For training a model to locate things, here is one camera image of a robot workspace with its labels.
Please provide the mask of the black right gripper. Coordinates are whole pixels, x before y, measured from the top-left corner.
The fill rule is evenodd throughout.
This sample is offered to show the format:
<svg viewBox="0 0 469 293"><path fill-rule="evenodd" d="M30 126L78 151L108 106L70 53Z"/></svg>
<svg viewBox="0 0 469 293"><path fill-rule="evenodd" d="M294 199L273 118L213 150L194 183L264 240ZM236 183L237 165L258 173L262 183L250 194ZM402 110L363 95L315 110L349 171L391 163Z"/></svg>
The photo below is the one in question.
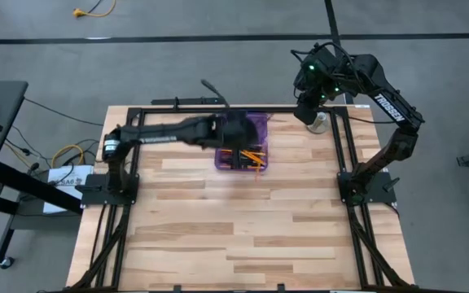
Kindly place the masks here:
<svg viewBox="0 0 469 293"><path fill-rule="evenodd" d="M294 117L312 125L318 117L318 105L342 94L353 95L353 57L334 42L315 43L309 51L291 50L300 62L293 82L298 105Z"/></svg>

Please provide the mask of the white label box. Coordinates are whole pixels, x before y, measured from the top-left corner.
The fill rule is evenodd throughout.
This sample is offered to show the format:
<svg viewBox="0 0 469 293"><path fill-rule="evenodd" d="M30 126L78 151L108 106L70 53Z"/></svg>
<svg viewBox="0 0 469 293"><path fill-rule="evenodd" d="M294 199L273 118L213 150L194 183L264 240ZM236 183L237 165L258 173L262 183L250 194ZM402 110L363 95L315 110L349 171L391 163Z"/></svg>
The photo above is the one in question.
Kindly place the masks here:
<svg viewBox="0 0 469 293"><path fill-rule="evenodd" d="M85 185L88 175L94 171L92 165L69 165L53 168L48 172L47 181L74 198L81 199L82 193L76 190L76 186Z"/></svg>

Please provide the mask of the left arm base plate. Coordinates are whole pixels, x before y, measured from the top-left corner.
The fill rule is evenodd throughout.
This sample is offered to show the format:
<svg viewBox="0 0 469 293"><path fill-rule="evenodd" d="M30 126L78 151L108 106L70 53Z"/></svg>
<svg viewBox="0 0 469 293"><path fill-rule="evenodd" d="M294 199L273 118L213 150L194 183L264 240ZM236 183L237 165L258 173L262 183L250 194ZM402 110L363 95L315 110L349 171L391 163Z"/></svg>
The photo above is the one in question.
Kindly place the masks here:
<svg viewBox="0 0 469 293"><path fill-rule="evenodd" d="M130 205L136 202L139 187L139 175L126 173L124 176L90 174L85 184L76 185L81 192L81 203L86 206L97 204Z"/></svg>

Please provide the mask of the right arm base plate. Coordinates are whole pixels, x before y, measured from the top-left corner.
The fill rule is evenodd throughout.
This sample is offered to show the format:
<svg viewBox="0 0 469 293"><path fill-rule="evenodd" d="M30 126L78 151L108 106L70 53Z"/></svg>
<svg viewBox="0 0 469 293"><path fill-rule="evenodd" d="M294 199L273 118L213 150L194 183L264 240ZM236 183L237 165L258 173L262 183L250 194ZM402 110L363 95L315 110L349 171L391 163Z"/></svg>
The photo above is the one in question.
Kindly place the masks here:
<svg viewBox="0 0 469 293"><path fill-rule="evenodd" d="M354 207L363 203L395 203L397 201L393 186L400 180L392 179L389 173L376 173L372 180L359 187L351 181L351 173L338 173L337 181L343 203Z"/></svg>

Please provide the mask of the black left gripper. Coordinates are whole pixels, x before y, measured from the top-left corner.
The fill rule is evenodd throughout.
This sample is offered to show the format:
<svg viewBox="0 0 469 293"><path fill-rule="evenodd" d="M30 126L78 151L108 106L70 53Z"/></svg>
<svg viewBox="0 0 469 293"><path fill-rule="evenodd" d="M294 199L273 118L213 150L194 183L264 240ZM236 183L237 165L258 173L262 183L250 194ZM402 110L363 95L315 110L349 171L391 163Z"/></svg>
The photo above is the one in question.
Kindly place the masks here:
<svg viewBox="0 0 469 293"><path fill-rule="evenodd" d="M255 123L245 111L228 111L218 116L215 132L219 147L242 149L260 140Z"/></svg>

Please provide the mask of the purple plastic supply box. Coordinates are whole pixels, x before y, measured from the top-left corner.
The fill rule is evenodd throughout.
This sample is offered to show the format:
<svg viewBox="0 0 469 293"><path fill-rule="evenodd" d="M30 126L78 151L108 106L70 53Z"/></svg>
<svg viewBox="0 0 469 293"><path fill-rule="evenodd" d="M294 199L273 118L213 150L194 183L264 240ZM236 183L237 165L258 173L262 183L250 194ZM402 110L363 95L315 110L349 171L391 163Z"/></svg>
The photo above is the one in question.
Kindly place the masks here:
<svg viewBox="0 0 469 293"><path fill-rule="evenodd" d="M267 143L267 136L268 136L268 119L269 116L263 112L249 112L248 117L255 123L260 140L256 145L248 146L246 151L255 151L255 152L265 152L266 156L259 156L266 165L261 166L260 172L263 172L267 169L268 161L269 161L269 148ZM256 162L249 159L245 155L239 153L240 159L240 169L232 169L231 168L231 153L221 153L220 149L215 150L215 158L214 164L218 170L221 171L247 171L247 172L255 172L256 171Z"/></svg>

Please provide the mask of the black mounting bar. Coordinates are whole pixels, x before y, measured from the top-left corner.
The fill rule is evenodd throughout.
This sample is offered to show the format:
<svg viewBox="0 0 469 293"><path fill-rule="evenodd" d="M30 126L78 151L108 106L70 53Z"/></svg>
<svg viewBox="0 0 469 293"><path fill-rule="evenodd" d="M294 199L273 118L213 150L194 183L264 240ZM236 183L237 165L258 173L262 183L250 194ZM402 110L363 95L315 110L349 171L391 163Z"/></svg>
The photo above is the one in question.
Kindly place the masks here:
<svg viewBox="0 0 469 293"><path fill-rule="evenodd" d="M179 107L182 105L226 105L224 98L165 98L165 99L153 99L151 101L153 106L170 105L172 107Z"/></svg>

